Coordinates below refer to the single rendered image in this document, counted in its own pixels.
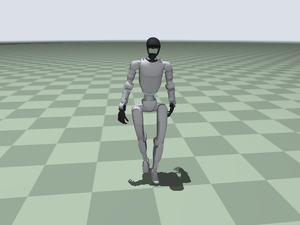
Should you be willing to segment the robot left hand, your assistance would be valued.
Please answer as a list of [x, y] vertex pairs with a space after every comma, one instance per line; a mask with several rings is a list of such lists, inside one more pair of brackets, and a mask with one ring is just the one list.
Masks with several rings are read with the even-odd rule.
[[168, 113], [167, 117], [169, 117], [171, 115], [171, 113], [173, 112], [175, 106], [174, 106], [173, 103], [170, 103], [169, 107], [170, 107], [170, 111], [168, 111], [169, 113]]

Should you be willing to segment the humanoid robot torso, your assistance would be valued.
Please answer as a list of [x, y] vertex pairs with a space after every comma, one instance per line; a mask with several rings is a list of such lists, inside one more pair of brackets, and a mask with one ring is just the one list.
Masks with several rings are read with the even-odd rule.
[[[150, 60], [150, 58], [146, 58]], [[156, 62], [149, 62], [144, 57], [140, 59], [139, 84], [142, 88], [144, 98], [142, 98], [142, 111], [153, 112], [157, 110], [157, 100], [154, 93], [157, 93], [164, 71], [163, 61], [155, 58]]]

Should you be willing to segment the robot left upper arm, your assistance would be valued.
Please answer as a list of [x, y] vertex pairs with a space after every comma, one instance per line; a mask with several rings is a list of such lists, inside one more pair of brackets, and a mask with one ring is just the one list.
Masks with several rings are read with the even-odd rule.
[[163, 64], [164, 64], [165, 78], [166, 78], [165, 88], [167, 90], [172, 90], [172, 89], [174, 89], [174, 83], [172, 82], [172, 80], [173, 80], [172, 65], [168, 61], [163, 61]]

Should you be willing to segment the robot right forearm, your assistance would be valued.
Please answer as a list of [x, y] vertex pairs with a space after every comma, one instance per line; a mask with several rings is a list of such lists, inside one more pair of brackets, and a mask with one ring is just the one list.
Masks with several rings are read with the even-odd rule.
[[119, 108], [122, 109], [122, 110], [123, 110], [123, 106], [127, 105], [128, 97], [130, 95], [130, 92], [128, 90], [125, 90], [126, 84], [127, 84], [127, 82], [124, 85], [123, 92], [122, 92], [122, 97], [121, 97], [120, 104], [119, 104]]

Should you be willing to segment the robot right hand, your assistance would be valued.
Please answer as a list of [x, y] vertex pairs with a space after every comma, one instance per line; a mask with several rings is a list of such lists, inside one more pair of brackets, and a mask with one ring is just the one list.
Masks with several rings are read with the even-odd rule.
[[118, 121], [120, 121], [123, 124], [127, 124], [125, 122], [125, 119], [126, 119], [126, 121], [128, 121], [128, 119], [125, 116], [125, 112], [124, 112], [125, 110], [126, 110], [126, 105], [123, 106], [123, 110], [119, 109], [119, 113], [118, 113]]

